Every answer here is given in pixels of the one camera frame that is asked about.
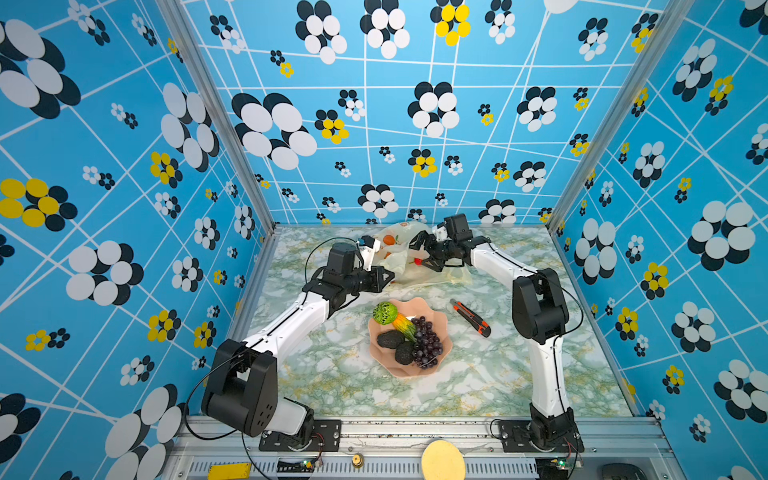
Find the dark purple grape bunch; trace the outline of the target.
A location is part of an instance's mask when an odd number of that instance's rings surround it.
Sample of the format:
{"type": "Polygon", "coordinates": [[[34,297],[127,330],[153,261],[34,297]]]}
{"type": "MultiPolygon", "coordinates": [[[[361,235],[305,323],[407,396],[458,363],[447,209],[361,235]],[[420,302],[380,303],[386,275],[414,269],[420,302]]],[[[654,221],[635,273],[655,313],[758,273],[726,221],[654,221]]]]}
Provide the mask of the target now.
{"type": "Polygon", "coordinates": [[[438,357],[443,353],[443,346],[434,331],[433,323],[423,316],[414,317],[411,322],[415,327],[412,350],[414,362],[424,370],[435,367],[438,357]]]}

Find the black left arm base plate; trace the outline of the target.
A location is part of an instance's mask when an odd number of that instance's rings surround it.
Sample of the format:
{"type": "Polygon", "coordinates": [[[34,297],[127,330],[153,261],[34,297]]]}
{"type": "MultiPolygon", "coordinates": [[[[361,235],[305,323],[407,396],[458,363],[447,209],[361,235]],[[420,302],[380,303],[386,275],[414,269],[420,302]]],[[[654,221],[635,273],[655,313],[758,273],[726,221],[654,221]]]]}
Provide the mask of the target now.
{"type": "Polygon", "coordinates": [[[315,419],[295,435],[269,431],[260,438],[261,452],[337,452],[341,440],[340,419],[315,419]]]}

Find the green kiwi fruit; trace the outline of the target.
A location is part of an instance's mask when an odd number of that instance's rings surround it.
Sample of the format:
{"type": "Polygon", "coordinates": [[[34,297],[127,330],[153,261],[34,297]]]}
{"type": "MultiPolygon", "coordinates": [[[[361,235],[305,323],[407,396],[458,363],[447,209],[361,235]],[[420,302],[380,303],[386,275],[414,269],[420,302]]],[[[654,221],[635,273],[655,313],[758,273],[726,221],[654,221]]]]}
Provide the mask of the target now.
{"type": "Polygon", "coordinates": [[[374,307],[373,319],[380,325],[390,325],[398,317],[397,307],[391,302],[381,302],[374,307]]]}

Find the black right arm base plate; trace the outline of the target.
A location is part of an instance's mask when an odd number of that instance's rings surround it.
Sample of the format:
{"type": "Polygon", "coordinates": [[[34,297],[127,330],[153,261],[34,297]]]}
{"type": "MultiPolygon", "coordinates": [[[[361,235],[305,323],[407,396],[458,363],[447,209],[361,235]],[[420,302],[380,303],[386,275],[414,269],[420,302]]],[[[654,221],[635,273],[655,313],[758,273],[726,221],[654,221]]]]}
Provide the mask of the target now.
{"type": "Polygon", "coordinates": [[[568,422],[550,431],[526,420],[494,420],[492,435],[505,453],[575,454],[585,451],[580,433],[568,422]]]}

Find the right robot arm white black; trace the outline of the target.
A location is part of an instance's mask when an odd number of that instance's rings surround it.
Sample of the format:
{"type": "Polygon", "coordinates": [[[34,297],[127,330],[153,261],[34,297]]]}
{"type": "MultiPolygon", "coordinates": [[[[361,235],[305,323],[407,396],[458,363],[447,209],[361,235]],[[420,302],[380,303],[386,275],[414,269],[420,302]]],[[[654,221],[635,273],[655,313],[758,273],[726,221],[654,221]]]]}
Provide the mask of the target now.
{"type": "Polygon", "coordinates": [[[567,398],[562,362],[563,337],[569,321],[565,292],[558,274],[535,270],[497,248],[485,237],[439,240],[421,232],[409,248],[424,251],[421,264],[440,272],[451,260],[472,266],[499,281],[512,294],[512,321],[528,341],[533,380],[530,402],[530,441],[550,450],[575,432],[573,409],[567,398]]]}

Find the translucent yellowish plastic bag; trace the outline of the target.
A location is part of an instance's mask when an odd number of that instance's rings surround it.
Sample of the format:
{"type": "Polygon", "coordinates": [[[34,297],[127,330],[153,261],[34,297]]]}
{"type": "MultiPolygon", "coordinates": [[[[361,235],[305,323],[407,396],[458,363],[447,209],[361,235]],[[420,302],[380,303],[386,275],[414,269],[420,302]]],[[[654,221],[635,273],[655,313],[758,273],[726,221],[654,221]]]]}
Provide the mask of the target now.
{"type": "Polygon", "coordinates": [[[420,222],[402,222],[378,229],[371,236],[380,242],[380,249],[374,255],[374,264],[384,266],[395,274],[394,283],[401,286],[426,286],[448,283],[470,285],[472,278],[466,268],[445,267],[435,272],[417,263],[426,260],[424,250],[411,250],[410,241],[419,233],[431,230],[420,222]]]}

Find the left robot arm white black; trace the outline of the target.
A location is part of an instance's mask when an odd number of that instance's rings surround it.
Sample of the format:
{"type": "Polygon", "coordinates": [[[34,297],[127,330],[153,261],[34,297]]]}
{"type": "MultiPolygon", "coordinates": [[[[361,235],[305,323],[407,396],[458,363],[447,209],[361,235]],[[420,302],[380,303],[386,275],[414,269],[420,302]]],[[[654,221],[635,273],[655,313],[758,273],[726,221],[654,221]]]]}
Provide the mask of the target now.
{"type": "Polygon", "coordinates": [[[250,437],[269,431],[307,444],[314,411],[279,396],[278,367],[330,316],[361,293],[382,292],[394,277],[382,266],[354,267],[340,274],[316,270],[278,318],[244,340],[220,344],[202,396],[202,413],[250,437]]]}

